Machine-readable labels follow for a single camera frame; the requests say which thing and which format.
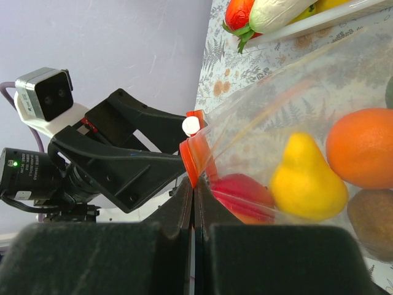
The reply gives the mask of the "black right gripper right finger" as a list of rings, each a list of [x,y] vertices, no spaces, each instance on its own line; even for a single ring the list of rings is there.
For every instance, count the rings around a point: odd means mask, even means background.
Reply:
[[[196,294],[376,294],[349,232],[330,226],[245,225],[200,179]]]

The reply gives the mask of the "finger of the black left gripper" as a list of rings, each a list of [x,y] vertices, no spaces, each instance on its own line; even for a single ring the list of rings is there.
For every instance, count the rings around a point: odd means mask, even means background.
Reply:
[[[119,88],[85,114],[84,124],[100,135],[104,143],[119,148],[148,151],[134,135],[139,131],[160,152],[176,152],[187,138],[182,129],[184,119],[151,108]]]

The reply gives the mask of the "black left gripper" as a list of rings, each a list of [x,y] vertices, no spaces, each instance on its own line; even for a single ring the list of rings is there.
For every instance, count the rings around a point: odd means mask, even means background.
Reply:
[[[185,173],[173,151],[152,152],[111,144],[98,132],[67,126],[50,141],[49,154],[5,147],[1,152],[1,200],[39,221],[96,221],[102,194],[124,213],[144,205]]]

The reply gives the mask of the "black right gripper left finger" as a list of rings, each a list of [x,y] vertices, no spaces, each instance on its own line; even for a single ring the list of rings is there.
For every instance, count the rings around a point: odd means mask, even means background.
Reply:
[[[1,262],[2,294],[188,294],[193,191],[141,222],[24,228]]]

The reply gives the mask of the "red yellow toy mango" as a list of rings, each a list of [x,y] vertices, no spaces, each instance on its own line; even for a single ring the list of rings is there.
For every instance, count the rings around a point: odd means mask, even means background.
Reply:
[[[213,196],[245,224],[273,224],[274,199],[253,178],[235,173],[210,185]]]

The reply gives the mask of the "yellow toy peach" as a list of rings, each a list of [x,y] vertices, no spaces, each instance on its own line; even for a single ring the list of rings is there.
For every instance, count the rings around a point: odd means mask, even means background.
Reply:
[[[335,217],[349,201],[344,181],[304,132],[290,135],[268,188],[279,210],[313,221]]]

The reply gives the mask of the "clear zip top bag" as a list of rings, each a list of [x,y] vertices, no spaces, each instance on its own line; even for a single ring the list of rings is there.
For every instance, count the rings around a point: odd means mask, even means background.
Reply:
[[[192,184],[245,223],[320,224],[392,262],[392,22],[233,93],[179,146]]]

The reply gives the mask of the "brown yellow toy fruit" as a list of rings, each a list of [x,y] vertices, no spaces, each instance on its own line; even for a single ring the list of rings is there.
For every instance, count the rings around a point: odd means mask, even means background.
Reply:
[[[362,189],[347,205],[360,244],[374,258],[392,262],[392,190]]]

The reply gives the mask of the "red toy strawberry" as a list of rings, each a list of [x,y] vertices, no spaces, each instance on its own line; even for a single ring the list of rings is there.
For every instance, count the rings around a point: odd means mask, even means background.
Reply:
[[[253,5],[254,0],[231,0],[227,7],[222,27],[226,32],[238,38],[238,53],[243,52],[249,40],[261,36],[249,25],[249,16]]]

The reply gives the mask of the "orange toy orange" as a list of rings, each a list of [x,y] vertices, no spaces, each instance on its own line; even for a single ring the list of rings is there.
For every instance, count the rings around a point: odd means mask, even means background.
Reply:
[[[392,188],[392,110],[361,109],[330,129],[325,144],[332,170],[364,189]]]

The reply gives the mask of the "green toy cucumber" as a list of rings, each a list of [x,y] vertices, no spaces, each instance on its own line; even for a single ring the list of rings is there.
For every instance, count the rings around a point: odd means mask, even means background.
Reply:
[[[385,102],[388,109],[393,109],[393,77],[391,77],[386,86]]]

